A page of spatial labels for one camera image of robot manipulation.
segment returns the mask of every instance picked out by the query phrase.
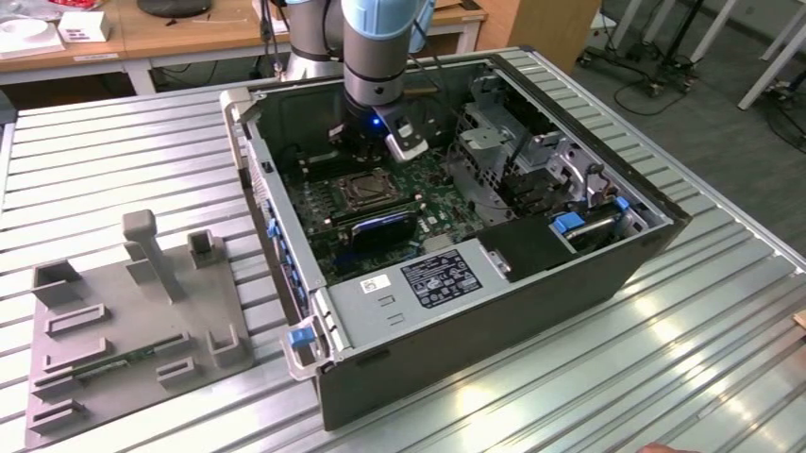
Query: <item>circuit board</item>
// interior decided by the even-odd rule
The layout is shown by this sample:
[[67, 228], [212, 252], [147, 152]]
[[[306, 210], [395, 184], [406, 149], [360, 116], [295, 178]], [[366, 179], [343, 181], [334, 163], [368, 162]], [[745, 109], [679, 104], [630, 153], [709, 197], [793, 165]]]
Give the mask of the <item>circuit board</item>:
[[[435, 152], [406, 164], [391, 163], [323, 181], [284, 180], [328, 284], [416, 258], [483, 228], [442, 162], [443, 156]], [[412, 237], [391, 248], [352, 255], [346, 265], [343, 248], [350, 229], [368, 219], [400, 212], [416, 216]]]

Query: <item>power cable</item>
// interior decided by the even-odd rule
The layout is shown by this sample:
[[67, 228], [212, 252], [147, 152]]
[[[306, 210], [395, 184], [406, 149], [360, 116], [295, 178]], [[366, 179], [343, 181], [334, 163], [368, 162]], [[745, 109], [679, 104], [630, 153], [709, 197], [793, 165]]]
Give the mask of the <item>power cable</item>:
[[196, 85], [195, 83], [190, 83], [187, 80], [183, 80], [178, 76], [167, 73], [163, 68], [156, 68], [156, 71], [159, 71], [163, 74], [163, 76], [166, 76], [171, 80], [182, 83], [183, 85], [187, 85], [191, 88], [202, 88], [202, 87], [207, 86], [212, 82], [212, 75], [215, 74], [215, 69], [216, 68], [218, 68], [218, 61], [215, 61], [212, 63], [211, 73], [210, 73], [210, 75], [207, 77], [207, 80], [200, 85]]
[[662, 108], [659, 108], [655, 111], [638, 111], [635, 109], [629, 108], [623, 102], [621, 101], [621, 99], [618, 99], [618, 96], [622, 94], [622, 92], [633, 87], [635, 87], [638, 84], [645, 83], [646, 79], [642, 80], [637, 80], [635, 82], [630, 82], [627, 83], [623, 87], [621, 87], [618, 90], [615, 90], [614, 92], [614, 102], [618, 104], [619, 107], [622, 107], [625, 110], [627, 110], [630, 113], [639, 115], [639, 116], [658, 116], [661, 115], [665, 111], [667, 111], [671, 106], [674, 106], [675, 104], [678, 104], [685, 97], [687, 96], [687, 93], [685, 92], [683, 94], [681, 94], [681, 96], [673, 100], [669, 104], [666, 104]]

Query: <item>blue clip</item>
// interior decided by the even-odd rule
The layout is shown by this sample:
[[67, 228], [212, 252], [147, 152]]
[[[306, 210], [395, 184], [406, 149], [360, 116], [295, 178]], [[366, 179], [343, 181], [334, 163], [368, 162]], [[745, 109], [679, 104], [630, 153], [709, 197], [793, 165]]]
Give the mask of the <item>blue clip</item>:
[[621, 210], [622, 212], [630, 208], [630, 202], [623, 196], [618, 196], [615, 198], [615, 205], [618, 206], [618, 210]]
[[316, 332], [314, 327], [303, 327], [288, 332], [288, 343], [291, 347], [299, 349], [303, 346], [308, 346], [316, 341]]
[[278, 219], [271, 218], [268, 220], [268, 237], [276, 238], [280, 235], [280, 227], [278, 226]]
[[557, 216], [551, 224], [559, 234], [566, 234], [567, 231], [582, 227], [585, 225], [585, 220], [582, 220], [582, 217], [579, 217], [577, 212], [569, 212]]

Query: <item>wooden table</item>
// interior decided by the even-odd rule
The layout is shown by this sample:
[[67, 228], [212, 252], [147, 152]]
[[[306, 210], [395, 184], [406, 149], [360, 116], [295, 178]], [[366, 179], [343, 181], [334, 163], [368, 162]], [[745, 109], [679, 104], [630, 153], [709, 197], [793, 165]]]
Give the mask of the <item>wooden table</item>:
[[[111, 0], [104, 6], [114, 24], [110, 42], [65, 43], [64, 52], [0, 61], [0, 85], [124, 72], [135, 92], [154, 94], [152, 68], [263, 55], [251, 0], [215, 0], [210, 16], [180, 19], [174, 25], [142, 12], [136, 4]], [[428, 34], [459, 34], [456, 52], [471, 52], [485, 19], [481, 10], [440, 9]], [[278, 42], [280, 52], [290, 52], [287, 34], [278, 35]]]

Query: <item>black cable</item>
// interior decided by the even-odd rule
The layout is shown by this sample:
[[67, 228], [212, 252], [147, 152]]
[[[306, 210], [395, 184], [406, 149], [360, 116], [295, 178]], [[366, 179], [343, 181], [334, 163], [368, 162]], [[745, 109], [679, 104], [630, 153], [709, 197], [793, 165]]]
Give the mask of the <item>black cable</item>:
[[191, 65], [192, 65], [192, 63], [188, 63], [188, 64], [186, 64], [184, 68], [178, 69], [178, 70], [163, 68], [163, 71], [167, 71], [167, 72], [174, 73], [174, 74], [182, 74], [182, 73], [184, 73], [188, 70], [188, 68], [191, 67]]
[[[260, 39], [263, 40], [263, 54], [272, 63], [272, 76], [276, 71], [282, 71], [280, 50], [278, 48], [278, 36], [275, 35], [275, 25], [272, 24], [271, 13], [268, 9], [268, 0], [260, 0]], [[268, 55], [268, 45], [275, 45], [275, 57]]]
[[630, 109], [627, 106], [623, 105], [623, 103], [621, 102], [621, 99], [618, 99], [618, 95], [625, 90], [627, 90], [629, 88], [635, 87], [638, 84], [643, 83], [645, 81], [646, 81], [646, 79], [637, 80], [635, 82], [630, 82], [623, 87], [621, 87], [618, 90], [615, 90], [615, 92], [614, 92], [614, 101], [615, 101], [615, 103], [618, 104], [619, 107], [622, 107], [625, 110], [627, 110], [630, 113], [634, 113], [635, 115], [639, 115], [639, 116], [658, 116], [665, 111], [667, 111], [671, 106], [674, 106], [675, 104], [678, 104], [685, 99], [685, 97], [687, 96], [687, 93], [685, 92], [681, 95], [681, 97], [678, 97], [674, 101], [671, 101], [669, 104], [666, 104], [661, 109], [658, 109], [655, 111], [638, 111], [638, 110]]
[[661, 3], [663, 3], [663, 0], [658, 0], [655, 5], [653, 6], [653, 10], [650, 11], [650, 17], [647, 17], [646, 22], [643, 23], [643, 27], [641, 28], [641, 33], [638, 34], [641, 37], [643, 36], [646, 29], [650, 27], [650, 24], [655, 20], [655, 14], [658, 14], [658, 8], [661, 7]]
[[428, 79], [428, 82], [436, 88], [436, 91], [444, 96], [444, 99], [443, 99], [444, 106], [443, 107], [447, 108], [451, 111], [451, 113], [454, 114], [454, 116], [456, 116], [456, 118], [459, 119], [459, 122], [462, 123], [462, 125], [464, 127], [467, 127], [468, 129], [473, 129], [474, 128], [473, 125], [470, 124], [470, 122], [467, 121], [467, 119], [456, 112], [456, 110], [454, 109], [454, 106], [451, 105], [451, 92], [450, 92], [450, 89], [448, 89], [448, 84], [444, 81], [444, 66], [442, 66], [442, 60], [439, 59], [439, 55], [436, 54], [436, 50], [434, 49], [434, 47], [431, 46], [431, 43], [428, 42], [428, 35], [426, 34], [426, 30], [423, 30], [423, 27], [419, 25], [419, 21], [418, 20], [414, 20], [414, 28], [416, 29], [416, 32], [419, 33], [419, 36], [422, 36], [422, 38], [423, 38], [423, 42], [426, 44], [426, 49], [428, 50], [428, 53], [431, 54], [431, 58], [434, 59], [434, 62], [436, 64], [436, 74], [439, 75], [439, 81], [442, 82], [442, 87], [439, 87], [439, 84], [436, 83], [436, 81], [428, 75], [428, 70], [423, 66], [423, 64], [419, 61], [419, 59], [416, 59], [416, 57], [412, 54], [410, 54], [408, 57], [410, 57], [410, 59], [412, 59], [414, 64], [419, 68], [419, 71], [423, 74], [423, 76]]
[[212, 75], [215, 74], [215, 68], [218, 68], [218, 61], [215, 61], [212, 63], [211, 73], [210, 73], [210, 75], [207, 77], [207, 80], [200, 85], [190, 83], [187, 80], [183, 80], [182, 78], [176, 77], [175, 75], [168, 74], [163, 70], [163, 68], [155, 68], [155, 69], [156, 69], [156, 71], [159, 71], [163, 74], [163, 76], [166, 76], [167, 78], [172, 79], [174, 81], [182, 83], [183, 85], [187, 85], [187, 86], [190, 86], [192, 88], [202, 88], [202, 87], [204, 87], [206, 85], [208, 85], [212, 82]]
[[286, 24], [286, 33], [291, 33], [291, 25], [288, 24], [288, 19], [286, 19], [286, 11], [282, 7], [278, 7], [278, 11], [280, 12], [282, 22]]
[[323, 42], [324, 42], [324, 51], [327, 55], [334, 58], [332, 49], [330, 48], [330, 42], [327, 42], [327, 14], [330, 13], [330, 3], [331, 0], [324, 0], [324, 13], [323, 13]]
[[783, 108], [781, 108], [781, 106], [777, 103], [775, 103], [775, 107], [778, 108], [778, 111], [781, 112], [781, 114], [783, 115], [783, 117], [787, 119], [787, 121], [793, 124], [793, 126], [795, 127], [795, 129], [799, 131], [801, 135], [806, 136], [806, 130], [797, 123], [795, 118], [793, 118], [790, 116], [790, 114], [787, 113], [787, 111]]
[[602, 25], [605, 26], [605, 36], [607, 36], [607, 42], [605, 43], [605, 52], [613, 52], [615, 57], [618, 58], [618, 49], [614, 47], [614, 37], [610, 33], [610, 28], [607, 27], [607, 16], [605, 15], [605, 0], [602, 0], [602, 4], [599, 7], [599, 13], [602, 14]]
[[766, 115], [765, 115], [765, 119], [767, 120], [767, 127], [770, 128], [770, 131], [773, 132], [773, 134], [778, 137], [778, 139], [781, 139], [781, 141], [787, 144], [795, 151], [806, 154], [806, 150], [803, 148], [801, 148], [795, 143], [793, 143], [790, 141], [790, 139], [787, 139], [783, 134], [781, 132], [778, 132], [778, 130], [775, 129], [775, 126], [773, 125], [773, 116], [770, 115], [770, 112], [767, 111]]
[[778, 110], [783, 116], [786, 117], [787, 121], [793, 124], [793, 126], [797, 128], [798, 132], [801, 133], [801, 137], [805, 135], [803, 134], [803, 127], [801, 127], [801, 125], [795, 122], [795, 119], [790, 116], [790, 114], [786, 112], [785, 109], [781, 108], [781, 106], [778, 105], [778, 103], [774, 101], [774, 99], [769, 98], [769, 102], [771, 104], [773, 108], [767, 108], [767, 111], [765, 113], [765, 120], [767, 121], [767, 127], [770, 128], [770, 132], [775, 135], [775, 137], [778, 137], [778, 139], [781, 139], [781, 141], [787, 144], [795, 151], [798, 151], [799, 153], [806, 154], [806, 149], [803, 149], [803, 147], [801, 145], [798, 145], [797, 143], [794, 143], [785, 135], [783, 133], [775, 128], [774, 123], [773, 123], [773, 112], [775, 110]]

